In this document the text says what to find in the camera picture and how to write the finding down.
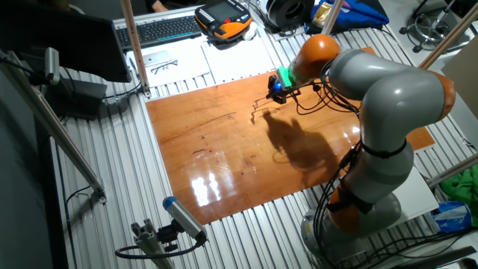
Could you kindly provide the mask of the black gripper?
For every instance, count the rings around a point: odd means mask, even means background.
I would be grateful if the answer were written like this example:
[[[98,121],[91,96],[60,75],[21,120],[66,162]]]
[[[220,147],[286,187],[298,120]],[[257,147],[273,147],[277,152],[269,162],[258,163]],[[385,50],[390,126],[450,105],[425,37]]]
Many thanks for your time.
[[[268,78],[267,89],[268,93],[266,98],[271,99],[280,105],[283,105],[287,102],[286,99],[288,96],[296,97],[299,95],[299,89],[287,89],[275,75],[271,75]]]

